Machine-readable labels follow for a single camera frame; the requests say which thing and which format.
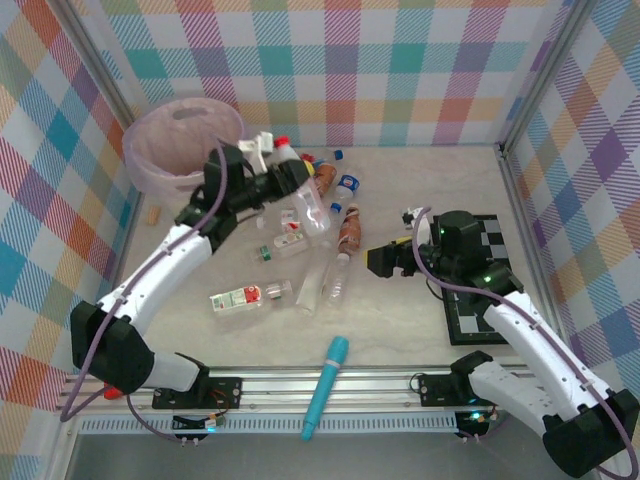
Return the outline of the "brown label bottle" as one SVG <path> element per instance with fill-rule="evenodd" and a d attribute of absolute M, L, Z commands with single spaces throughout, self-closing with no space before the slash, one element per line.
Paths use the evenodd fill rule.
<path fill-rule="evenodd" d="M 324 197 L 329 191 L 337 176 L 337 168 L 330 162 L 316 162 L 314 164 L 314 183 L 320 197 Z"/>
<path fill-rule="evenodd" d="M 352 203 L 347 207 L 339 229 L 338 251 L 349 256 L 355 255 L 360 250 L 361 238 L 360 209 L 357 204 Z"/>

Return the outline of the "large clear bottle red cap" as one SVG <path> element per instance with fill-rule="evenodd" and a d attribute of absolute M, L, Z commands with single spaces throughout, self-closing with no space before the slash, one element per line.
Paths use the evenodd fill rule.
<path fill-rule="evenodd" d="M 274 147 L 278 153 L 280 165 L 287 169 L 289 160 L 303 160 L 290 145 L 289 138 L 286 136 L 277 137 L 274 140 Z M 292 194 L 292 202 L 305 231 L 311 237 L 323 235 L 329 230 L 331 221 L 326 215 L 320 195 L 316 190 L 314 176 L 312 180 L 308 180 L 298 191 Z"/>

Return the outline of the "blue label cola bottle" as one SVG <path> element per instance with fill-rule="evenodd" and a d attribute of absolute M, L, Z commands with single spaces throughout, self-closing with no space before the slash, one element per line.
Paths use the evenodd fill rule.
<path fill-rule="evenodd" d="M 335 190 L 335 199 L 338 202 L 353 198 L 360 187 L 360 180 L 352 174 L 343 174 L 339 179 Z"/>

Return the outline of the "slim clear bottle white cap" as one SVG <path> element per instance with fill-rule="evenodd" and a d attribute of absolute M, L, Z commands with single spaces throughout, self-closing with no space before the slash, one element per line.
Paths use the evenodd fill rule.
<path fill-rule="evenodd" d="M 339 253 L 330 267 L 324 288 L 325 302 L 329 308 L 337 308 L 344 298 L 349 266 L 350 256 L 346 253 Z"/>

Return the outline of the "white fruit print label bottle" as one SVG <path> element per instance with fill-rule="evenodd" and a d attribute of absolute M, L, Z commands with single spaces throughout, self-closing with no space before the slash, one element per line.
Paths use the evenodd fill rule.
<path fill-rule="evenodd" d="M 273 239 L 273 247 L 277 257 L 288 258 L 305 251 L 309 241 L 301 231 L 283 233 Z"/>

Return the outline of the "cream bin with pink liner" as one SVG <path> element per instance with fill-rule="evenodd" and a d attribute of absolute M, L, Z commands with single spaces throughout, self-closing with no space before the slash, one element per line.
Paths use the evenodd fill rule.
<path fill-rule="evenodd" d="M 244 137 L 244 122 L 231 105 L 206 97 L 157 105 L 124 133 L 126 169 L 136 188 L 177 197 L 203 182 L 204 165 L 217 145 Z"/>

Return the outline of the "clear bottle red green label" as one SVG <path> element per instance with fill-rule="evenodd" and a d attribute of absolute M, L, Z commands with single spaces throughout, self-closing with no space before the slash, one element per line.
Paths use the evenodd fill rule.
<path fill-rule="evenodd" d="M 213 313 L 229 316 L 255 310 L 270 310 L 287 305 L 293 294 L 289 280 L 253 283 L 210 297 Z"/>

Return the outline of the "clear bottle red blue label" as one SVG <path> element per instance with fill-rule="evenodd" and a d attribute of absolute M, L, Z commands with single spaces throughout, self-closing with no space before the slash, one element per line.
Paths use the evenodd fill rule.
<path fill-rule="evenodd" d="M 299 156 L 315 168 L 322 164 L 336 164 L 344 159 L 344 152 L 340 149 L 333 149 L 327 147 L 313 147 L 303 149 Z"/>

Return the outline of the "black white checkerboard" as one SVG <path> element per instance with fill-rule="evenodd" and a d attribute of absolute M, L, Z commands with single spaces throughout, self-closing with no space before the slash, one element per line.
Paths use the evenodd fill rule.
<path fill-rule="evenodd" d="M 495 214 L 472 215 L 482 223 L 486 232 L 493 235 L 491 238 L 485 237 L 483 243 L 492 247 L 495 253 L 501 253 L 510 265 L 498 217 Z M 476 312 L 476 306 L 470 303 L 467 298 L 461 298 L 457 292 L 448 289 L 442 291 L 442 298 L 452 345 L 500 345 L 506 342 Z"/>

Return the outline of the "teal marker pen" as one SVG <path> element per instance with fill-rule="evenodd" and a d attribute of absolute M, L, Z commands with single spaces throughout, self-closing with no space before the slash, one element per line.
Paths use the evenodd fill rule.
<path fill-rule="evenodd" d="M 303 441 L 309 441 L 312 438 L 316 426 L 323 415 L 336 377 L 346 360 L 348 351 L 349 341 L 345 337 L 336 336 L 331 341 L 320 377 L 303 420 L 301 430 L 301 439 Z"/>

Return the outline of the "small circuit board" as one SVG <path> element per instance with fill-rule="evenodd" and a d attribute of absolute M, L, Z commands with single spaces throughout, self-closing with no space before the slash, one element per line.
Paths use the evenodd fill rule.
<path fill-rule="evenodd" d="M 219 427 L 226 423 L 223 414 L 211 414 L 206 417 L 179 416 L 174 415 L 171 421 L 171 429 L 173 431 L 191 431 L 192 435 L 196 432 L 201 434 L 215 433 Z"/>
<path fill-rule="evenodd" d="M 462 435 L 485 435 L 491 423 L 496 419 L 496 411 L 491 410 L 474 410 L 461 411 L 455 413 L 458 430 Z"/>

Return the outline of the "grey metal panel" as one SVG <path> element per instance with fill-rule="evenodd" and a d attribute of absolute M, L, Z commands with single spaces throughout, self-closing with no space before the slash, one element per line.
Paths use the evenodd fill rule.
<path fill-rule="evenodd" d="M 517 425 L 451 434 L 220 435 L 181 447 L 152 435 L 83 435 L 65 480 L 573 480 Z"/>

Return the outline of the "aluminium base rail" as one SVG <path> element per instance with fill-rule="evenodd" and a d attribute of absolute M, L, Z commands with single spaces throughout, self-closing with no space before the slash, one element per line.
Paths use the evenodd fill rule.
<path fill-rule="evenodd" d="M 341 369 L 326 405 L 326 413 L 393 413 L 419 411 L 420 400 L 409 387 L 410 378 L 416 373 L 447 374 L 449 368 L 427 368 L 425 366 L 370 367 L 345 366 Z M 504 368 L 512 375 L 533 382 L 533 375 L 525 368 L 507 365 Z M 213 368 L 211 377 L 242 378 L 240 407 L 231 413 L 293 413 L 304 414 L 308 408 L 319 379 L 321 367 L 300 368 Z M 60 413 L 70 397 L 76 375 L 69 375 L 63 384 L 55 413 Z M 103 382 L 88 376 L 74 400 L 77 407 L 83 400 L 103 387 Z M 153 390 L 141 389 L 131 395 L 131 400 L 140 413 L 160 414 L 152 409 Z M 125 399 L 94 400 L 80 414 L 126 414 Z"/>

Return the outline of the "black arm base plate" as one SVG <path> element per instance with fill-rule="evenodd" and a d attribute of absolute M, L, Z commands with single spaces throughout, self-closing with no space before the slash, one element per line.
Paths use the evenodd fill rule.
<path fill-rule="evenodd" d="M 167 388 L 153 393 L 155 410 L 234 410 L 240 407 L 242 395 L 240 377 L 209 377 L 196 380 L 190 390 L 179 392 Z"/>
<path fill-rule="evenodd" d="M 467 377 L 455 373 L 418 374 L 416 390 L 423 407 L 495 406 L 472 390 Z"/>

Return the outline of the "aluminium frame post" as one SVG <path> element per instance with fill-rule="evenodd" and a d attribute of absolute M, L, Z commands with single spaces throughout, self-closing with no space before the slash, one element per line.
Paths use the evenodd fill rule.
<path fill-rule="evenodd" d="M 123 127 L 150 103 L 116 33 L 111 9 L 132 0 L 47 0 Z"/>
<path fill-rule="evenodd" d="M 564 20 L 561 23 L 554 21 L 551 25 L 550 29 L 555 30 L 557 34 L 541 59 L 539 59 L 540 55 L 537 52 L 532 64 L 538 64 L 539 69 L 531 79 L 525 95 L 521 96 L 512 119 L 505 121 L 504 132 L 498 136 L 496 147 L 503 158 L 507 158 L 514 152 L 517 143 L 533 118 L 535 110 L 556 78 L 560 67 L 597 3 L 598 0 L 572 0 L 571 5 L 566 9 Z"/>

